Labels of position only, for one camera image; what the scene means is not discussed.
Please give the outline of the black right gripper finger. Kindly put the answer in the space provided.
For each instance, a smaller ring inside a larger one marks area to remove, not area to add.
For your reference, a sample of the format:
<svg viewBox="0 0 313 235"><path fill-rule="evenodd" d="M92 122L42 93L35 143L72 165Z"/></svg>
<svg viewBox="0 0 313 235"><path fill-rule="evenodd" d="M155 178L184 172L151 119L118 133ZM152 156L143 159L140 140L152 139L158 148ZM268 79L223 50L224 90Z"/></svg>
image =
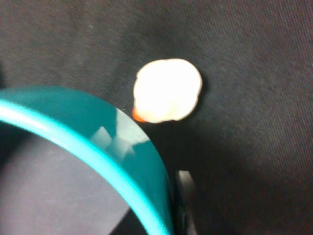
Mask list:
<svg viewBox="0 0 313 235"><path fill-rule="evenodd" d="M177 235L196 235L193 218L195 184L189 171L176 172L174 184L175 226Z"/></svg>

